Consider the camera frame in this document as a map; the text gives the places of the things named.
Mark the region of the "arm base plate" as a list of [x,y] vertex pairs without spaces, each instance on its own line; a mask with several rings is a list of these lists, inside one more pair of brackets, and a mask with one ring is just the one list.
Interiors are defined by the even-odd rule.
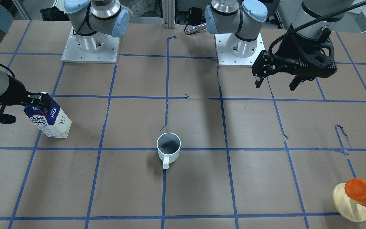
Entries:
[[122,38],[103,33],[91,36],[73,35],[70,30],[61,61],[67,63],[117,64]]
[[251,68],[265,49],[261,33],[256,40],[240,40],[235,34],[215,34],[215,48],[219,67]]

